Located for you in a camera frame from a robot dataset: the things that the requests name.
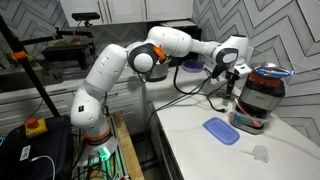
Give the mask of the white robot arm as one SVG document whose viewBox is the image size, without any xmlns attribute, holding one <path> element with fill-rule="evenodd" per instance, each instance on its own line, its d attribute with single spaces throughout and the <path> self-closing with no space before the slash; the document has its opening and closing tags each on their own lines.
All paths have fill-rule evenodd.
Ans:
<svg viewBox="0 0 320 180">
<path fill-rule="evenodd" d="M 123 72 L 148 74 L 168 56 L 184 57 L 193 52 L 213 61 L 213 78 L 224 71 L 244 75 L 250 72 L 245 63 L 247 49 L 248 37 L 245 35 L 232 35 L 222 43 L 200 41 L 181 30 L 164 26 L 152 27 L 145 40 L 126 47 L 107 45 L 77 89 L 71 108 L 71 123 L 84 131 L 83 138 L 88 143 L 81 158 L 95 156 L 107 160 L 117 149 L 119 141 L 102 113 L 101 101 Z"/>
</svg>

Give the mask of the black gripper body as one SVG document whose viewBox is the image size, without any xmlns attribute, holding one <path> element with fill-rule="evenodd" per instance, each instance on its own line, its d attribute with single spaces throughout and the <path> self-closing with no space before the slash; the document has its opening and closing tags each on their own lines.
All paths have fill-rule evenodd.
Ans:
<svg viewBox="0 0 320 180">
<path fill-rule="evenodd" d="M 230 79 L 233 75 L 240 77 L 251 72 L 251 68 L 246 64 L 236 65 L 230 64 L 226 66 L 225 78 Z"/>
</svg>

